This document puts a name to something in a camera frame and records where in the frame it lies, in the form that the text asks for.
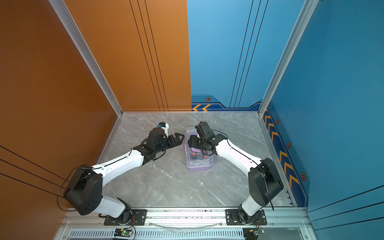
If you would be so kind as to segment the clear toolbox lid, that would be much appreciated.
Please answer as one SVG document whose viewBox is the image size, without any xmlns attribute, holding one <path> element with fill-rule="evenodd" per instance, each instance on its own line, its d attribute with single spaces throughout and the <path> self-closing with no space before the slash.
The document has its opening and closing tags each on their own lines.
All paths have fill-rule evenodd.
<svg viewBox="0 0 384 240">
<path fill-rule="evenodd" d="M 185 132 L 185 153 L 186 164 L 187 162 L 194 164 L 208 164 L 214 163 L 214 155 L 212 152 L 193 149 L 188 146 L 188 140 L 191 135 L 198 135 L 195 128 L 187 128 Z"/>
</svg>

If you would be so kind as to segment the purple toolbox base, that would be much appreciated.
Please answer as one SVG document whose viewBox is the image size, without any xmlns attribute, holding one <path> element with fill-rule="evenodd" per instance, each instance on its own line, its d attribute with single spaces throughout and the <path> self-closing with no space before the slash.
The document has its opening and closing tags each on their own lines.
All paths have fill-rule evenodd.
<svg viewBox="0 0 384 240">
<path fill-rule="evenodd" d="M 207 171 L 213 166 L 213 163 L 208 164 L 194 164 L 187 162 L 187 168 L 191 172 L 197 172 L 197 171 Z"/>
</svg>

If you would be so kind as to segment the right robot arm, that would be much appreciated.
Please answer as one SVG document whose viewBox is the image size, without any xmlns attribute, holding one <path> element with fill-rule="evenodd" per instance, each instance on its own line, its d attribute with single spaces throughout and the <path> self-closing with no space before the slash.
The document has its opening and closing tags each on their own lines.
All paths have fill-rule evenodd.
<svg viewBox="0 0 384 240">
<path fill-rule="evenodd" d="M 262 209 L 271 203 L 284 184 L 274 161 L 257 158 L 235 146 L 222 132 L 215 134 L 207 122 L 195 126 L 197 135 L 188 140 L 191 148 L 225 158 L 248 177 L 249 196 L 239 206 L 238 215 L 244 225 L 255 225 Z"/>
</svg>

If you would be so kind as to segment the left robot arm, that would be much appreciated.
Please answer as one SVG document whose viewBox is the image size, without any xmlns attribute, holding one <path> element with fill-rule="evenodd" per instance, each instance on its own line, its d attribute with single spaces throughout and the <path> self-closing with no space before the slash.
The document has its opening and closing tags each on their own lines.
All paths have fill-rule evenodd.
<svg viewBox="0 0 384 240">
<path fill-rule="evenodd" d="M 103 187 L 120 175 L 157 160 L 157 154 L 164 155 L 168 149 L 180 146 L 184 138 L 180 133 L 168 135 L 168 125 L 160 123 L 126 154 L 103 164 L 77 167 L 70 173 L 64 198 L 82 216 L 98 213 L 118 225 L 131 225 L 134 219 L 132 208 L 120 198 L 103 196 Z"/>
</svg>

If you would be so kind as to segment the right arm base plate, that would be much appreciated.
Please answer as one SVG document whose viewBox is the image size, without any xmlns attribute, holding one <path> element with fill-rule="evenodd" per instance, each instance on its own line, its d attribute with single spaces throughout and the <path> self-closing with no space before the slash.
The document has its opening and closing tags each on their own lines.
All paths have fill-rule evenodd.
<svg viewBox="0 0 384 240">
<path fill-rule="evenodd" d="M 228 226 L 235 226 L 235 225 L 266 226 L 268 224 L 264 210 L 259 210 L 252 216 L 249 216 L 243 210 L 226 209 L 225 214 L 226 214 L 226 221 Z"/>
</svg>

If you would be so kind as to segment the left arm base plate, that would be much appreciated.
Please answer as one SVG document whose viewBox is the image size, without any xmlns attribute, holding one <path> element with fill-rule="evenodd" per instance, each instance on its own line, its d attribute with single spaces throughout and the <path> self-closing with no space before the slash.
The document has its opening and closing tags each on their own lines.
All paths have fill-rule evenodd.
<svg viewBox="0 0 384 240">
<path fill-rule="evenodd" d="M 105 217 L 105 226 L 144 226 L 147 216 L 147 210 L 145 209 L 133 209 L 124 211 L 118 218 L 112 218 L 111 216 Z"/>
</svg>

